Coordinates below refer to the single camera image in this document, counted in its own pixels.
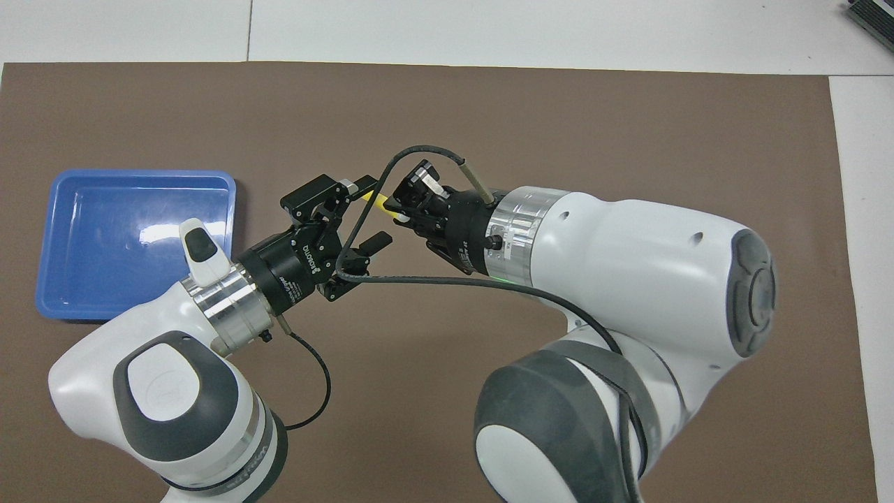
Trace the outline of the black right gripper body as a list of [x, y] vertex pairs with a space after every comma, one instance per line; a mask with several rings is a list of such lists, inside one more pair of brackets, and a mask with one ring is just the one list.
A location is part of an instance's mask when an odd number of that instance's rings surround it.
[[429, 251], [447, 261], [457, 270], [470, 275], [488, 275], [485, 266], [485, 241], [488, 225], [495, 207], [488, 207], [474, 190], [445, 189], [446, 220], [443, 229], [429, 233], [425, 245]]

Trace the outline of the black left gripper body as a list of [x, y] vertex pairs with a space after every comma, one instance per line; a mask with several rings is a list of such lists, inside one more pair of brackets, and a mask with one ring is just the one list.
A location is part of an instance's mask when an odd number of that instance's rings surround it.
[[329, 219], [317, 213], [303, 225], [294, 224], [237, 256], [274, 317], [314, 291], [332, 302], [353, 289], [352, 283], [335, 276], [335, 261], [342, 250], [337, 232], [341, 222], [341, 217]]

